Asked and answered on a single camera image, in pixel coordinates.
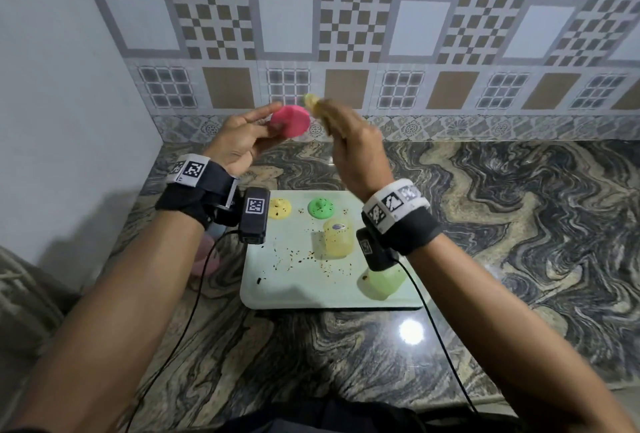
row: marble countertop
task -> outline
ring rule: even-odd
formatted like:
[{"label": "marble countertop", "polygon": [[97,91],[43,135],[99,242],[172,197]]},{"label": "marble countertop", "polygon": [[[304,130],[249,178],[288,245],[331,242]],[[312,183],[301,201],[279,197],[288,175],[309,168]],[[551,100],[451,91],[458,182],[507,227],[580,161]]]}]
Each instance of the marble countertop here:
[{"label": "marble countertop", "polygon": [[[640,142],[386,145],[396,177],[420,186],[445,233],[605,381],[640,375]],[[171,163],[197,147],[163,147],[115,255],[152,218]],[[287,143],[255,162],[243,185],[343,189],[330,152],[326,143]],[[222,255],[132,430],[217,427],[268,402],[325,394],[412,409],[463,400],[424,310],[252,311],[239,298],[244,246],[233,236]],[[189,283],[143,383],[180,336],[196,287]],[[470,396],[496,397],[433,303],[429,309]]]}]

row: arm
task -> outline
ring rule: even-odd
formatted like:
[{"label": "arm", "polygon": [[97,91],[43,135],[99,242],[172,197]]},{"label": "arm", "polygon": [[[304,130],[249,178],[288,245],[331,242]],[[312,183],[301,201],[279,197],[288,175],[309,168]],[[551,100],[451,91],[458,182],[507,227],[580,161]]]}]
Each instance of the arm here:
[{"label": "arm", "polygon": [[[394,181],[380,130],[351,109],[320,105],[334,134],[333,162],[340,177],[366,202]],[[408,259],[478,364],[532,426],[636,431],[569,343],[444,234]]]},{"label": "arm", "polygon": [[[204,155],[241,175],[282,141],[255,125],[272,104],[231,117]],[[118,421],[171,320],[204,229],[181,212],[160,211],[113,270],[82,298],[37,363],[9,424],[50,433],[104,432]]]}]

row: white tray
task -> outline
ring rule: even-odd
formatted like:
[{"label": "white tray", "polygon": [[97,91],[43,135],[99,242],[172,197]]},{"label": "white tray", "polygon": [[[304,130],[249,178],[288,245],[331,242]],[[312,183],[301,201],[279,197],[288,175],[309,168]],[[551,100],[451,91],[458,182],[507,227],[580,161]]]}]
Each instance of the white tray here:
[{"label": "white tray", "polygon": [[[323,252],[325,220],[312,217],[307,205],[318,197],[332,200],[334,216],[348,215],[354,233],[364,227],[362,203],[348,191],[271,191],[272,199],[288,199],[292,211],[286,219],[268,220],[264,244],[248,245],[240,287],[243,303],[252,309],[422,307],[409,279],[396,293],[381,297],[363,279],[367,262],[357,242],[346,258],[316,259]],[[403,263],[428,303],[429,294],[404,258]]]}]

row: hand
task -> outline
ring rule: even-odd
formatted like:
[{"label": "hand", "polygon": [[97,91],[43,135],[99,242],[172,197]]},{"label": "hand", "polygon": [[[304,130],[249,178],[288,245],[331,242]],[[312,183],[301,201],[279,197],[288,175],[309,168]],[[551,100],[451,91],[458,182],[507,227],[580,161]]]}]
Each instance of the hand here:
[{"label": "hand", "polygon": [[224,167],[230,175],[240,177],[253,159],[286,139],[280,135],[279,128],[255,123],[275,113],[281,106],[281,103],[272,103],[243,115],[230,116],[204,155]]},{"label": "hand", "polygon": [[358,199],[369,198],[395,179],[382,146],[382,133],[348,106],[318,102],[333,135],[333,163],[344,185]]}]

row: backsplash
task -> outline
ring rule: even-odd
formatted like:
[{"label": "backsplash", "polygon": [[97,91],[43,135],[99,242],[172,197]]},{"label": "backsplash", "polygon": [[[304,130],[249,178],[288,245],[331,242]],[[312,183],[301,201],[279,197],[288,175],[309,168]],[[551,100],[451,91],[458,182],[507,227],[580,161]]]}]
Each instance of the backsplash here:
[{"label": "backsplash", "polygon": [[392,141],[640,139],[640,0],[95,1],[165,141],[309,92]]}]

